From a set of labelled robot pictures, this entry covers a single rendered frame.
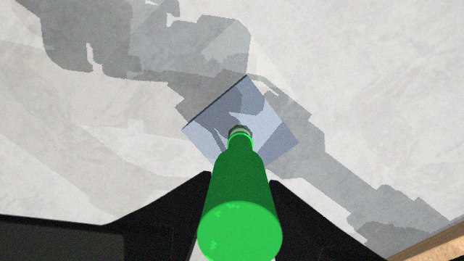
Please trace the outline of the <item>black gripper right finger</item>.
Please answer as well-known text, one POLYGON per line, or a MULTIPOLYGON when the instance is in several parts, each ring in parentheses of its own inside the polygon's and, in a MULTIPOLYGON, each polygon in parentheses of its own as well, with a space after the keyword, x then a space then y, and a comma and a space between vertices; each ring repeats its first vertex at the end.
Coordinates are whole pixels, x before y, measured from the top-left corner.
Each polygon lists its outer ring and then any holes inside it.
POLYGON ((269 187, 283 239, 275 261, 387 261, 279 181, 269 187))

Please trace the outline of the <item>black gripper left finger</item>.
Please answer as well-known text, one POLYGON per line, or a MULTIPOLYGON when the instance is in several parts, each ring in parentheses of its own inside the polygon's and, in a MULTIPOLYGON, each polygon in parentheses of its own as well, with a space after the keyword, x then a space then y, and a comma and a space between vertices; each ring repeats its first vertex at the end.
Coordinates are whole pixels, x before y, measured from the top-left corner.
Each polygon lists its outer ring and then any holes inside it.
POLYGON ((0 214, 0 261, 189 261, 211 176, 105 225, 0 214))

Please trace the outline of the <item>grey-blue square block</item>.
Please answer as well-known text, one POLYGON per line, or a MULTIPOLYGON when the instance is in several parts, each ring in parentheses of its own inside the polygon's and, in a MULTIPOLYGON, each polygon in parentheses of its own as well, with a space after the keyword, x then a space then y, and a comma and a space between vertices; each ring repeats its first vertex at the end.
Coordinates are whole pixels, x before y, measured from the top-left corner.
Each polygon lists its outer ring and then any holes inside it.
POLYGON ((245 75, 182 129, 185 135, 214 166, 227 147, 231 131, 246 128, 253 151, 264 167, 299 142, 275 110, 245 75))

